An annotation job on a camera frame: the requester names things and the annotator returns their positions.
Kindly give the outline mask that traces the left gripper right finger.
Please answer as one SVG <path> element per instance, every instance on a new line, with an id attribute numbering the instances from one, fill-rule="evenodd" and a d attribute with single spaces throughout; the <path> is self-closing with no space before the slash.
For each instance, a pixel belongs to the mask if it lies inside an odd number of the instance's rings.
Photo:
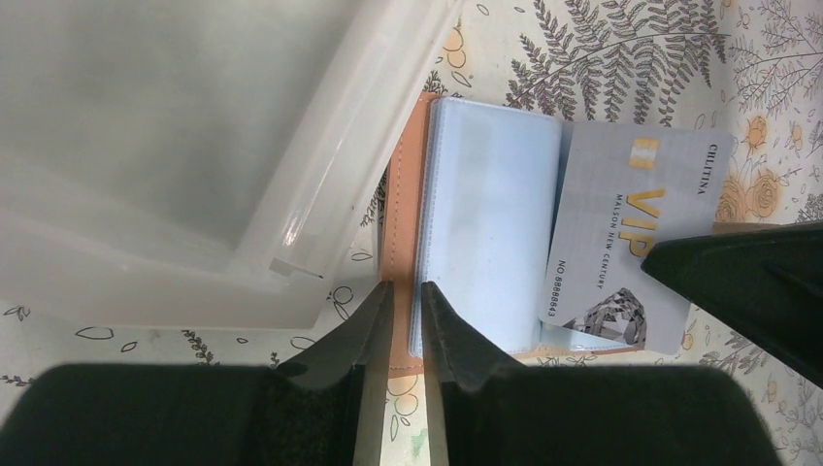
<path id="1" fill-rule="evenodd" d="M 541 367 L 505 353 L 434 283 L 421 288 L 435 465 L 776 465 L 757 411 L 705 366 Z"/>

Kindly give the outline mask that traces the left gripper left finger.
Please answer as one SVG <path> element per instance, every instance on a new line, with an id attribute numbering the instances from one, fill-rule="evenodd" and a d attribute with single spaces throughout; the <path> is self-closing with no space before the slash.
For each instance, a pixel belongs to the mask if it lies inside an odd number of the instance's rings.
<path id="1" fill-rule="evenodd" d="M 5 465 L 376 465 L 394 287 L 276 368 L 68 364 L 1 428 Z"/>

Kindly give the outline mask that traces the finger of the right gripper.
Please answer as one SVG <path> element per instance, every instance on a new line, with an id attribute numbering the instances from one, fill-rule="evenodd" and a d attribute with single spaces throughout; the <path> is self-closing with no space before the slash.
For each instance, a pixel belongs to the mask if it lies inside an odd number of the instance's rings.
<path id="1" fill-rule="evenodd" d="M 822 384 L 822 224 L 662 242 L 642 270 Z"/>

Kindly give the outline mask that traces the silver VIP credit card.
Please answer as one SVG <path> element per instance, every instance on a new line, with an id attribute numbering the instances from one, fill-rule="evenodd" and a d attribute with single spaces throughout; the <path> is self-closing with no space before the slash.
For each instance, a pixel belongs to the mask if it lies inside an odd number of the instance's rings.
<path id="1" fill-rule="evenodd" d="M 545 345 L 677 351 L 689 303 L 642 262 L 663 242 L 711 233 L 733 146 L 732 135 L 712 130 L 595 121 L 565 129 Z"/>

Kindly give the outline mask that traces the tan leather card holder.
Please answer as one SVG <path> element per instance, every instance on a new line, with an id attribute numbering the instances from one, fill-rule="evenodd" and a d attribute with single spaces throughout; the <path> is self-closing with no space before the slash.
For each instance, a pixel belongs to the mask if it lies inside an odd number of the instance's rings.
<path id="1" fill-rule="evenodd" d="M 622 352 L 624 343 L 544 325 L 543 283 L 576 126 L 424 92 L 391 156 L 379 273 L 394 284 L 389 374 L 423 371 L 421 285 L 517 358 Z"/>

